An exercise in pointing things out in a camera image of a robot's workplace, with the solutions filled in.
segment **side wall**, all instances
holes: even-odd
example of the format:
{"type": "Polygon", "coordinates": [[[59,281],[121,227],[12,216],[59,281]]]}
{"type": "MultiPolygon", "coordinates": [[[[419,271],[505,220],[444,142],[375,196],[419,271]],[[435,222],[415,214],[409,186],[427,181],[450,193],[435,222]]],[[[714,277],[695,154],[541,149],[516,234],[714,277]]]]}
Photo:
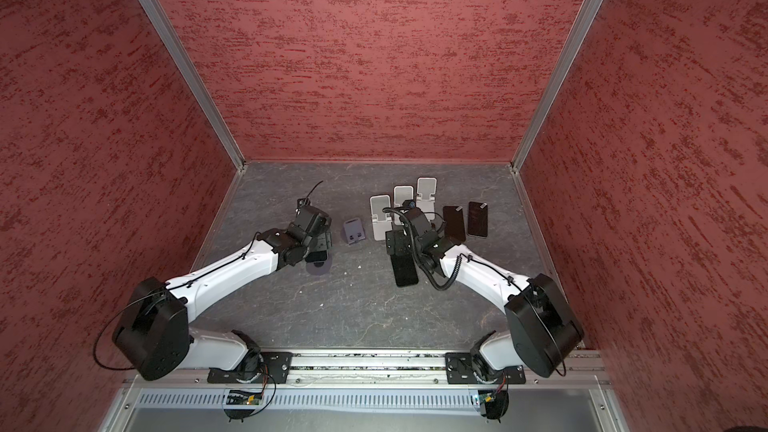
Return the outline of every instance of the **side wall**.
{"type": "Polygon", "coordinates": [[[768,427],[768,0],[605,0],[522,174],[632,431],[768,427]]]}
{"type": "Polygon", "coordinates": [[[89,431],[96,333],[189,270],[234,167],[137,0],[0,0],[0,30],[0,430],[89,431]]]}
{"type": "Polygon", "coordinates": [[[160,0],[249,160],[506,162],[582,0],[160,0]]]}

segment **black mounting plate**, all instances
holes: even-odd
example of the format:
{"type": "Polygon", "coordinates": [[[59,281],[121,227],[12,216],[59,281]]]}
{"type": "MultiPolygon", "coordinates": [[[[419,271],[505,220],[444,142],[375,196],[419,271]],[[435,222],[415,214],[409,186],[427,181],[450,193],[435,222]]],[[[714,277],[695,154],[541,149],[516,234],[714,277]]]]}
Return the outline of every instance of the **black mounting plate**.
{"type": "MultiPolygon", "coordinates": [[[[269,371],[276,384],[284,384],[288,379],[290,371],[290,362],[293,359],[291,352],[262,352],[261,357],[264,360],[266,369],[269,371]]],[[[208,372],[208,384],[238,384],[246,386],[238,379],[243,379],[242,374],[232,370],[211,369],[208,372]]],[[[250,383],[260,383],[258,376],[250,383]]]]}
{"type": "MultiPolygon", "coordinates": [[[[504,369],[507,383],[511,385],[524,384],[525,372],[523,367],[507,367],[504,369]]],[[[472,369],[472,355],[469,352],[446,353],[446,376],[449,384],[478,384],[472,369]]]]}

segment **coiled black cable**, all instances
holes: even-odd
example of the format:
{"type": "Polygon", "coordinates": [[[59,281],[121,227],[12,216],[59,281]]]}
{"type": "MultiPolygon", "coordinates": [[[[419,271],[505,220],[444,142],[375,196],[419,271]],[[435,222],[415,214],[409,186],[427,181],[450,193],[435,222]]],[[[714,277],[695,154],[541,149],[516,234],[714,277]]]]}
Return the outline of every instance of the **coiled black cable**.
{"type": "Polygon", "coordinates": [[[417,251],[416,233],[413,230],[413,224],[411,224],[411,221],[408,220],[408,217],[406,217],[406,214],[400,209],[401,208],[386,207],[382,209],[382,212],[384,212],[385,214],[388,214],[388,213],[397,214],[400,217],[400,220],[402,221],[402,224],[406,229],[406,235],[408,235],[408,238],[411,240],[411,256],[413,257],[413,261],[416,263],[418,268],[420,268],[422,272],[424,272],[424,274],[427,276],[427,280],[429,280],[429,283],[434,287],[435,290],[439,290],[441,292],[448,290],[448,288],[451,287],[451,285],[453,285],[454,282],[456,282],[456,277],[458,277],[458,271],[462,266],[461,258],[456,257],[456,265],[454,265],[453,273],[451,273],[451,276],[448,278],[448,280],[443,284],[437,283],[435,278],[432,276],[432,274],[435,273],[435,268],[424,263],[422,254],[417,251]]]}

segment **red textured wall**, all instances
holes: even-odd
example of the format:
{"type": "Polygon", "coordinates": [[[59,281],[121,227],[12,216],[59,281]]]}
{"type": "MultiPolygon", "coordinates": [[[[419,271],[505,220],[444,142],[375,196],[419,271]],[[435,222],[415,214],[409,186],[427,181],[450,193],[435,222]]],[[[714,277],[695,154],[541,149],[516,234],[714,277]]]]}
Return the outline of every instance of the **red textured wall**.
{"type": "Polygon", "coordinates": [[[0,430],[93,430],[96,332],[189,270],[234,168],[137,0],[0,0],[0,30],[0,430]]]}
{"type": "Polygon", "coordinates": [[[523,178],[632,431],[768,427],[768,0],[605,0],[523,178]]]}
{"type": "Polygon", "coordinates": [[[248,159],[509,161],[582,0],[160,0],[248,159]]]}

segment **red wall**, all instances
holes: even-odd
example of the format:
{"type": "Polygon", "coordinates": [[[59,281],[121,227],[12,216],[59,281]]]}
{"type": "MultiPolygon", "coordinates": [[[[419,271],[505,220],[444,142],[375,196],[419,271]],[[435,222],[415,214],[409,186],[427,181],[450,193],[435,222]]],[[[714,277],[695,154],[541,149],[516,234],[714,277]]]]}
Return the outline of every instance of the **red wall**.
{"type": "Polygon", "coordinates": [[[136,0],[0,0],[0,30],[0,430],[93,430],[96,332],[189,270],[234,168],[136,0]]]}
{"type": "Polygon", "coordinates": [[[582,0],[160,0],[248,159],[508,162],[582,0]]]}
{"type": "Polygon", "coordinates": [[[768,426],[768,0],[605,0],[523,178],[633,432],[768,426]]]}

